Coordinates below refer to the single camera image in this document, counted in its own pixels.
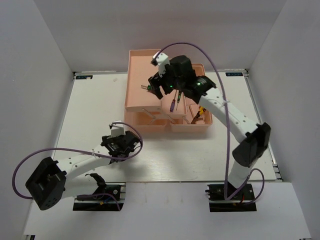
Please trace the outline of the blue handled thin screwdriver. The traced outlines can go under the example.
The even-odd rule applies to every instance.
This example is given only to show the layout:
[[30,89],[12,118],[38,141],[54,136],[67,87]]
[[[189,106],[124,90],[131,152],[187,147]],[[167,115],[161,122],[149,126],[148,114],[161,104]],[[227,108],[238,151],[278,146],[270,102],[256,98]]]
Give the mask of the blue handled thin screwdriver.
[[169,108],[169,112],[172,113],[175,109],[175,105],[176,105],[176,100],[173,99]]

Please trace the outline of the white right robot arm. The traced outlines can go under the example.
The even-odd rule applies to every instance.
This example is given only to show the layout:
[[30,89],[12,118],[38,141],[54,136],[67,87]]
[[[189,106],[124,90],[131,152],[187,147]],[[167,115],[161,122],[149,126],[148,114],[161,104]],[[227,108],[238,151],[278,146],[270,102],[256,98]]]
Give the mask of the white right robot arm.
[[148,79],[152,93],[158,99],[177,90],[193,100],[200,107],[215,116],[227,128],[227,135],[233,135],[238,146],[227,151],[232,156],[232,167],[226,167],[226,195],[236,200],[244,193],[246,181],[257,160],[269,145],[271,127],[267,123],[259,124],[224,99],[221,90],[207,76],[196,75],[192,63],[185,55],[172,59],[158,52],[151,64],[158,72]]

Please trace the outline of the large yellow needle-nose pliers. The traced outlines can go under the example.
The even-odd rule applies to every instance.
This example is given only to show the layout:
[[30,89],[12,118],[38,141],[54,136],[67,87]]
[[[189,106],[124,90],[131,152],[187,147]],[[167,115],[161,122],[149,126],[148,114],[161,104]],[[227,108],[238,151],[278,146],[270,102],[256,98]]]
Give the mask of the large yellow needle-nose pliers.
[[191,124],[195,124],[196,121],[198,120],[198,118],[205,112],[206,112],[206,109],[204,107],[200,106],[197,114],[192,119]]

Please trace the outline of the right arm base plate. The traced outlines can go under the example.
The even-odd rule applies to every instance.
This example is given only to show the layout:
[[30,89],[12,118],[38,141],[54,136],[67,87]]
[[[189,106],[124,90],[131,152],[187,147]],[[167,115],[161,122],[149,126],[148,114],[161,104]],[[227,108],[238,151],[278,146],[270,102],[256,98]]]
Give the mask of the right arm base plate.
[[205,193],[208,196],[209,211],[211,213],[240,213],[256,212],[256,203],[250,203],[255,199],[254,190],[251,184],[246,184],[242,190],[231,200],[224,198],[224,184],[208,184]]

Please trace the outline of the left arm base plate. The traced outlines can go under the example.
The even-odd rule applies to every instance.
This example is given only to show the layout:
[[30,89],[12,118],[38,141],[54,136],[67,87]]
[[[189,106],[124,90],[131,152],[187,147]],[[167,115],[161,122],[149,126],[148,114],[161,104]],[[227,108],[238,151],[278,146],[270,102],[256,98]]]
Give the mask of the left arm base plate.
[[91,197],[76,197],[72,210],[75,212],[119,212],[126,198],[126,183],[100,185]]

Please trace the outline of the black green precision screwdriver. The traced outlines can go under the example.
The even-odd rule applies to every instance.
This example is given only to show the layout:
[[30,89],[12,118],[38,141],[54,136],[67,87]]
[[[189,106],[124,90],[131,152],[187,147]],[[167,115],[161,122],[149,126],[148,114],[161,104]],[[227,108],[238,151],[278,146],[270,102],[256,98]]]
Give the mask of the black green precision screwdriver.
[[176,101],[176,108],[175,110],[177,111],[178,110],[178,106],[179,106],[179,103],[180,103],[180,100],[181,100],[181,96],[182,96],[182,91],[178,91],[178,97],[177,97],[177,101]]

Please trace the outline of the pink plastic toolbox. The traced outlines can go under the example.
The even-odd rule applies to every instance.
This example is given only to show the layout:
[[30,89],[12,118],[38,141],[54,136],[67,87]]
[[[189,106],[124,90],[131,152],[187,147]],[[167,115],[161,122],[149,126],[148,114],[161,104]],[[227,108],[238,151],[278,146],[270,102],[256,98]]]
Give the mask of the pink plastic toolbox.
[[[128,77],[124,103],[124,122],[135,127],[141,133],[204,133],[213,124],[211,113],[204,112],[191,124],[199,110],[193,100],[181,95],[176,110],[178,92],[158,99],[154,94],[141,85],[148,86],[148,79],[157,71],[151,64],[157,49],[130,50],[128,63]],[[172,100],[175,99],[174,111],[170,112]]]

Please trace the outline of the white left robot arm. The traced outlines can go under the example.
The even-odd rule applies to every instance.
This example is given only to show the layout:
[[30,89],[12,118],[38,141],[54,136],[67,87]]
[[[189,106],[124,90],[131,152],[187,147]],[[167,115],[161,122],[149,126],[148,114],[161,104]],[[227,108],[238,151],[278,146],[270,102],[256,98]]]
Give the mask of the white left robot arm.
[[133,158],[142,147],[140,133],[112,130],[111,135],[103,136],[101,144],[91,151],[77,149],[75,156],[62,160],[44,158],[26,181],[25,187],[41,211],[68,197],[84,200],[99,200],[104,196],[113,198],[105,190],[105,180],[95,173],[95,169]]

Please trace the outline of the green stubby screwdriver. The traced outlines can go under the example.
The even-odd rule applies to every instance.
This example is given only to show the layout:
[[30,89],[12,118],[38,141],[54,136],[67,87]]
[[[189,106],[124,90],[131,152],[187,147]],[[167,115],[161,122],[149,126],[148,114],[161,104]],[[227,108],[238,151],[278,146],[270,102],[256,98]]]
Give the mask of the green stubby screwdriver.
[[148,85],[148,86],[146,86],[146,85],[141,85],[140,86],[142,89],[144,89],[144,90],[147,90],[147,91],[151,91],[152,90],[152,86],[151,85]]

